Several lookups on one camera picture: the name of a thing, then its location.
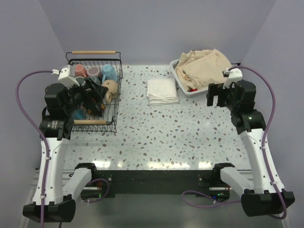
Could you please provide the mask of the dark green glossy mug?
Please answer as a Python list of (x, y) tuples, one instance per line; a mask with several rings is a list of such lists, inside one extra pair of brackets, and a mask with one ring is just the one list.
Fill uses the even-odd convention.
[(85, 78), (82, 76), (75, 77), (75, 80), (79, 83), (80, 86), (85, 87), (86, 81)]

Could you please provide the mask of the salmon pink mug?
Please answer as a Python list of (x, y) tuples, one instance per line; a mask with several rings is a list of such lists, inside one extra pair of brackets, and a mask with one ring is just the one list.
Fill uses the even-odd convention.
[(82, 64), (75, 65), (75, 77), (87, 77), (86, 68)]

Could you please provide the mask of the grey green faceted mug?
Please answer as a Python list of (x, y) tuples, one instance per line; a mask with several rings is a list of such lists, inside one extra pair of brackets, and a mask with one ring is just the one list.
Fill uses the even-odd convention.
[(94, 86), (101, 86), (101, 85), (102, 85), (100, 78), (97, 77), (97, 76), (90, 76), (90, 77), (89, 77), (89, 80), (91, 81), (91, 83), (92, 83)]

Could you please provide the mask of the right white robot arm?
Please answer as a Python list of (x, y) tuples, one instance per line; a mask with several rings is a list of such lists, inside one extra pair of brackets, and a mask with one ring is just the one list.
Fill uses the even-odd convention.
[(287, 208), (295, 201), (293, 192), (286, 191), (281, 182), (269, 146), (267, 144), (266, 123), (255, 106), (256, 87), (253, 83), (240, 80), (229, 86), (210, 84), (207, 105), (212, 106), (214, 97), (217, 106), (226, 107), (231, 121), (247, 151), (253, 181), (242, 176), (234, 165), (219, 163), (214, 167), (212, 182), (221, 187), (225, 183), (240, 197), (242, 208), (249, 217), (269, 215), (284, 219)]

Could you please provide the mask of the blue speckled mug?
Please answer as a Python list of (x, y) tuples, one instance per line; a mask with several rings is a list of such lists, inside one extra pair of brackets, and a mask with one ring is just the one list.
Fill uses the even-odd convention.
[(82, 108), (75, 111), (72, 115), (74, 120), (84, 120), (85, 119), (85, 112)]

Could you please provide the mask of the tan glazed round mug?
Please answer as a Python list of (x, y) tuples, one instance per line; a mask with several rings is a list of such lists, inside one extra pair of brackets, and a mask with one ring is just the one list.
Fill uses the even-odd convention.
[(114, 80), (109, 79), (105, 80), (102, 83), (102, 86), (108, 88), (108, 91), (105, 95), (105, 99), (107, 103), (111, 103), (111, 101), (117, 97), (118, 83)]

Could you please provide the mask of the red inside patterned mug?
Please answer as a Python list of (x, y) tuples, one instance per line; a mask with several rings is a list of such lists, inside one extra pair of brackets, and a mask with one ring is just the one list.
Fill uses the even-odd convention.
[(105, 111), (105, 104), (102, 100), (97, 101), (96, 99), (91, 98), (86, 102), (85, 108), (89, 115), (102, 117)]

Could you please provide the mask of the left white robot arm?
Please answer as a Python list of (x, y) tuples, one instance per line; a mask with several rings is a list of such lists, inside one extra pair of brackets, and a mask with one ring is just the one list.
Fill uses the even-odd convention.
[(41, 137), (41, 164), (38, 184), (32, 203), (23, 207), (23, 216), (39, 222), (71, 222), (76, 212), (76, 200), (85, 186), (94, 186), (106, 179), (98, 178), (94, 163), (80, 163), (66, 184), (62, 183), (64, 158), (74, 126), (73, 114), (85, 107), (90, 113), (102, 114), (107, 87), (85, 80), (85, 85), (70, 88), (54, 83), (45, 89), (46, 107), (38, 126)]

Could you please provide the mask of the light blue faceted mug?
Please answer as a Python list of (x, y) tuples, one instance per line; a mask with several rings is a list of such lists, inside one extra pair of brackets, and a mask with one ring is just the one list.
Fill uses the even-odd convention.
[(114, 69), (114, 67), (110, 64), (106, 64), (102, 66), (102, 82), (106, 80), (113, 80), (116, 81), (118, 80), (117, 72)]

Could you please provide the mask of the purple mug black handle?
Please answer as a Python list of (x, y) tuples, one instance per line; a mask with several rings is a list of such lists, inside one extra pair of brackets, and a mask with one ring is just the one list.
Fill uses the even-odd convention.
[(86, 74), (88, 77), (99, 77), (101, 75), (101, 68), (98, 66), (90, 66), (87, 71)]

